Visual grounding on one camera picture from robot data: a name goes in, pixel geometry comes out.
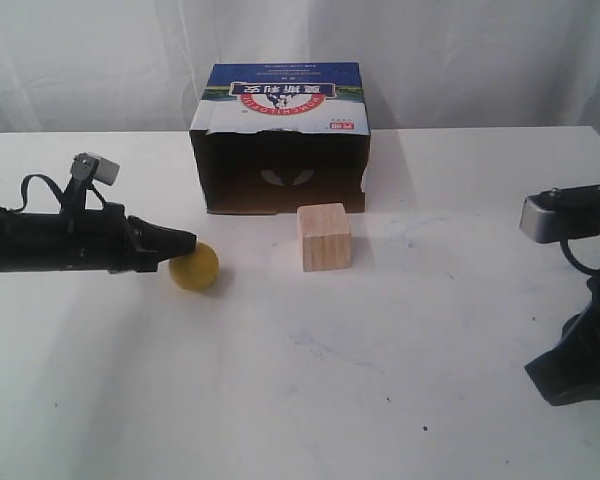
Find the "cardboard box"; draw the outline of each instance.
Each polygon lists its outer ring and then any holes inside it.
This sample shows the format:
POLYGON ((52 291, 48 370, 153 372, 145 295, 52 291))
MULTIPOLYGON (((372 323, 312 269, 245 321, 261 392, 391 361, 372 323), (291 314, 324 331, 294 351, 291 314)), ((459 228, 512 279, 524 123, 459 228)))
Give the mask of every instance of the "cardboard box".
POLYGON ((190 135, 209 213, 364 211, 370 133, 357 63, 215 65, 190 135))

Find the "white wall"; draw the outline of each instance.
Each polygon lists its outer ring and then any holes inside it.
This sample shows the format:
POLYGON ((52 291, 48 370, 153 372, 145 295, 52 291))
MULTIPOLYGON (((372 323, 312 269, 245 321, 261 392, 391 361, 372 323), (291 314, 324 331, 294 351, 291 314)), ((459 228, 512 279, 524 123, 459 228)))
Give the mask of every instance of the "white wall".
POLYGON ((0 131, 185 129, 214 62, 328 60, 376 128, 600 132, 600 0, 0 0, 0 131))

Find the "wooden cube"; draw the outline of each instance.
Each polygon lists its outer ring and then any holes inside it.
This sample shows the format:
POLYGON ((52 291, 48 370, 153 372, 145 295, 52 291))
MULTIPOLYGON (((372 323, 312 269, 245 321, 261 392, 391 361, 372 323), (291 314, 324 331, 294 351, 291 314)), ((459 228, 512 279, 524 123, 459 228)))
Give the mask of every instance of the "wooden cube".
POLYGON ((305 272, 351 266, 351 228, 341 203, 298 208, 298 242, 305 272))

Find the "yellow ball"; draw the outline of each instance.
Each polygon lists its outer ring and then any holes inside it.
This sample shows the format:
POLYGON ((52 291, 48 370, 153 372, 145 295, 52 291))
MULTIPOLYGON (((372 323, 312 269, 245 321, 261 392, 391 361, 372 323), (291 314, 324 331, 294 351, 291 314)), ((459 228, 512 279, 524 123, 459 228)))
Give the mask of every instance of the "yellow ball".
POLYGON ((185 290, 202 290, 218 276, 218 256, 204 243, 196 244, 195 252, 169 260, 169 273, 174 282, 185 290))

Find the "table surface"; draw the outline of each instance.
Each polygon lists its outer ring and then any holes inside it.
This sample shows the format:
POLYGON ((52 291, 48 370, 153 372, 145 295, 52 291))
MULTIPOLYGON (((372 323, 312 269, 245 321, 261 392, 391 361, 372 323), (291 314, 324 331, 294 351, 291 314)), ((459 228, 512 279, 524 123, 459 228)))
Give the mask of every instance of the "table surface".
POLYGON ((591 128, 375 131, 353 267, 314 273, 294 215, 205 213, 186 133, 0 134, 0 204, 81 151, 222 270, 0 274, 0 479, 600 479, 600 402, 550 407, 523 368, 586 277, 518 230, 525 196, 600 182, 591 128))

